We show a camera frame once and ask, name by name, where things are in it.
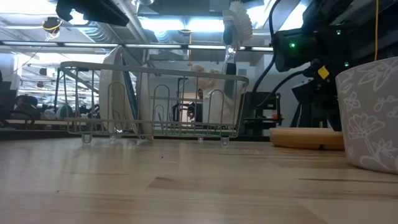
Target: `yellow label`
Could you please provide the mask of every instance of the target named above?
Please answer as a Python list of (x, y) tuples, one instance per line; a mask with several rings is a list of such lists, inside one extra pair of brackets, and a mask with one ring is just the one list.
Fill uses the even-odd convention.
[(323, 79), (329, 76), (329, 71), (325, 68), (325, 66), (322, 66), (322, 68), (319, 68), (318, 70), (319, 76), (321, 76)]

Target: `wooden table surface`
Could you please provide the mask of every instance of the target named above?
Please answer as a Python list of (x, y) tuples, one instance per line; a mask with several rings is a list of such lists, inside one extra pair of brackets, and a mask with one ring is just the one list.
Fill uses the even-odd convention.
[(398, 175), (262, 142), (0, 142), (0, 223), (398, 223)]

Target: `wooden cutting board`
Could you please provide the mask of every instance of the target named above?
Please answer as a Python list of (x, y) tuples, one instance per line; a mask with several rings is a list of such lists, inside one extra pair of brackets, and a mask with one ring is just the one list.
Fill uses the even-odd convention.
[(271, 142), (278, 147), (343, 151), (341, 131), (329, 128), (270, 128)]

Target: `flower pot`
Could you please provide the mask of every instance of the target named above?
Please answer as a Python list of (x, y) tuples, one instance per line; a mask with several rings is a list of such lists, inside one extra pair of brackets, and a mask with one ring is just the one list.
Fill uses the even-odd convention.
[(398, 57), (346, 70), (336, 84), (349, 162), (398, 174)]

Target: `white dish brush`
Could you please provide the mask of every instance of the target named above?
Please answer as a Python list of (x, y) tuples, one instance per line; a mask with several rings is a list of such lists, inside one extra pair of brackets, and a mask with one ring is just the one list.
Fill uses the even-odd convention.
[(247, 10), (241, 1), (233, 1), (228, 10), (223, 11), (225, 45), (232, 45), (234, 49), (249, 40), (253, 35), (252, 24)]
[[(252, 37), (252, 24), (247, 11), (243, 7), (243, 3), (240, 1), (231, 2), (229, 9), (223, 11), (223, 17), (223, 40), (226, 45), (223, 73), (236, 75), (236, 54), (241, 44)], [(233, 99), (235, 91), (234, 81), (226, 81), (224, 85), (225, 95)]]

